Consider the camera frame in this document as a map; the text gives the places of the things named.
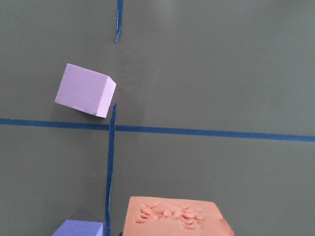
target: block top face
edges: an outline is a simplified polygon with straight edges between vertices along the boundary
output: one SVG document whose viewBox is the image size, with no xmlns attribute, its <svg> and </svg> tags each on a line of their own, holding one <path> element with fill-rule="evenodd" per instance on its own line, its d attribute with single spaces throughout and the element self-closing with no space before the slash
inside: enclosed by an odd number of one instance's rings
<svg viewBox="0 0 315 236">
<path fill-rule="evenodd" d="M 97 115 L 108 79 L 107 75 L 67 64 L 55 102 Z"/>
<path fill-rule="evenodd" d="M 233 236 L 212 202 L 131 197 L 123 236 Z"/>
<path fill-rule="evenodd" d="M 102 236 L 103 223 L 66 220 L 52 236 Z"/>
</svg>

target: blue painter's tape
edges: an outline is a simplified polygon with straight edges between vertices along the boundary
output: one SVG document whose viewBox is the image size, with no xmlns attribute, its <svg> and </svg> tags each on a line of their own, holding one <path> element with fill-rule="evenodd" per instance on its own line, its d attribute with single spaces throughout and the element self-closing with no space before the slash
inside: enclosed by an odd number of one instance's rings
<svg viewBox="0 0 315 236">
<path fill-rule="evenodd" d="M 54 121 L 40 121 L 40 120 L 24 120 L 24 119 L 1 119 L 0 118 L 0 124 L 52 127 L 52 128 L 69 128 L 69 129 L 109 130 L 109 125 L 107 124 L 86 124 L 86 123 L 54 122 Z M 163 128 L 163 127 L 116 125 L 116 131 L 155 133 L 155 134 L 197 135 L 197 136 L 243 138 L 243 139 L 268 139 L 268 140 L 297 141 L 297 142 L 315 142 L 315 136 L 251 133 L 251 132 L 220 131 L 220 130 L 202 130 L 202 129 L 178 129 L 178 128 Z"/>
<path fill-rule="evenodd" d="M 116 22 L 115 43 L 118 42 L 121 30 L 122 30 L 123 6 L 124 6 L 124 0 L 117 0 L 117 22 Z"/>
<path fill-rule="evenodd" d="M 106 202 L 105 202 L 105 222 L 104 236 L 110 236 L 110 196 L 112 190 L 112 178 L 114 168 L 114 141 L 115 141 L 115 121 L 116 104 L 113 106 L 112 116 L 109 123 L 108 159 L 107 159 L 107 180 L 106 180 Z"/>
<path fill-rule="evenodd" d="M 219 131 L 219 130 L 201 130 L 201 129 L 177 129 L 177 128 L 116 125 L 116 131 L 156 133 L 156 134 L 198 135 L 198 136 L 213 136 L 213 137 L 243 138 L 243 139 L 268 139 L 268 140 L 283 140 L 283 141 L 315 142 L 315 136 L 250 133 L 250 132 Z"/>
<path fill-rule="evenodd" d="M 26 120 L 26 119 L 1 119 L 0 124 L 36 126 L 36 127 L 52 127 L 52 128 L 68 128 L 68 129 L 91 129 L 91 130 L 108 130 L 108 124 L 86 124 L 72 122 L 56 122 L 42 120 Z"/>
</svg>

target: floor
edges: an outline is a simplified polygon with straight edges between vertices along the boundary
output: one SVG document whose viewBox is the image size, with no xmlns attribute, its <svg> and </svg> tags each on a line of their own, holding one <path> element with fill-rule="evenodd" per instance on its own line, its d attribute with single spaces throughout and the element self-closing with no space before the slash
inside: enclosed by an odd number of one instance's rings
<svg viewBox="0 0 315 236">
<path fill-rule="evenodd" d="M 117 83 L 117 125 L 315 136 L 315 2 L 0 0 L 0 118 L 109 124 L 54 103 L 67 63 Z M 0 125 L 0 236 L 104 220 L 108 131 Z M 237 236 L 315 234 L 314 142 L 117 131 L 130 196 L 215 202 Z"/>
</svg>

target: orange foam block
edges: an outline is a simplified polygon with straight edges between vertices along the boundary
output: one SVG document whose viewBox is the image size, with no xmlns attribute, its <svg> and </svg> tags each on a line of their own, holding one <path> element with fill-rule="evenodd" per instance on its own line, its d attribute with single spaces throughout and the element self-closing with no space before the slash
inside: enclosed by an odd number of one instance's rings
<svg viewBox="0 0 315 236">
<path fill-rule="evenodd" d="M 212 202 L 131 197 L 123 236 L 234 236 Z"/>
</svg>

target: cube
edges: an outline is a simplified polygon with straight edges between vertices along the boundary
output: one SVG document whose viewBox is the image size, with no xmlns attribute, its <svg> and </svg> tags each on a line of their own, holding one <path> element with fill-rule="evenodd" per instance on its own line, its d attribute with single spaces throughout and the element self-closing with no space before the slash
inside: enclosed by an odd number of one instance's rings
<svg viewBox="0 0 315 236">
<path fill-rule="evenodd" d="M 102 236 L 103 223 L 66 220 L 52 236 Z"/>
<path fill-rule="evenodd" d="M 212 202 L 131 197 L 123 236 L 233 236 Z"/>
<path fill-rule="evenodd" d="M 115 87 L 107 75 L 67 64 L 55 102 L 106 118 Z"/>
</svg>

